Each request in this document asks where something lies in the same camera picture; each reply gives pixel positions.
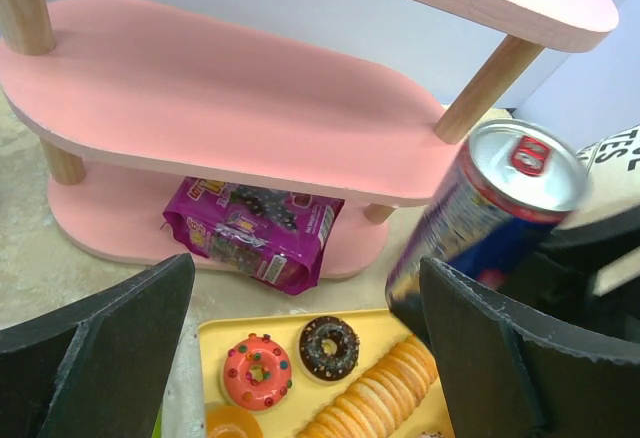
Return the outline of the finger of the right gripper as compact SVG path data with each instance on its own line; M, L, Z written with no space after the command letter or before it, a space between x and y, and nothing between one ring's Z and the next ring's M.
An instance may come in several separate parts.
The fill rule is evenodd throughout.
M639 247L639 207L571 229L555 229L512 271L499 292L570 324L637 343L639 270L595 294L597 273Z

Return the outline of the purple snack packet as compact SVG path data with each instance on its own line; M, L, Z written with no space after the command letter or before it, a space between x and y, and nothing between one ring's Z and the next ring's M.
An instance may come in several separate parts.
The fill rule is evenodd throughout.
M315 287L342 199L185 178L163 211L174 240L296 296Z

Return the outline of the blue silver Red Bull can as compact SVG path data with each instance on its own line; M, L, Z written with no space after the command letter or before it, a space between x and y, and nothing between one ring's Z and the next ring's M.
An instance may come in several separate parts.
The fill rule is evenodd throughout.
M388 275L385 297L391 313L425 337L422 259L440 260L497 289L578 209L588 189L586 166L544 128L514 119L477 126Z

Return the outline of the cream canvas tote bag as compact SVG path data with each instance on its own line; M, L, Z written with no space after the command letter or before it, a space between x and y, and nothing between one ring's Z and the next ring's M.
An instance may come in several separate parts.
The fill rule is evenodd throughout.
M577 158L589 170L591 191L566 229L612 217L639 204L639 127L617 132L582 148ZM639 248L601 267L594 292L603 295L639 274Z

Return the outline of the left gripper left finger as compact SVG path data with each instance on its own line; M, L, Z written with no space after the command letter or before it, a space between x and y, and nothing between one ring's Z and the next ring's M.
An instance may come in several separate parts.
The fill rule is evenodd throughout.
M2 436L151 436L194 277L175 255L3 329Z

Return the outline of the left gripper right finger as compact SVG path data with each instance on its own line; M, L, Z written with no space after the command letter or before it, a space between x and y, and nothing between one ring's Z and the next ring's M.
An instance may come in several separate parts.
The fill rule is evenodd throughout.
M457 437L636 437L639 347L421 262L430 347Z

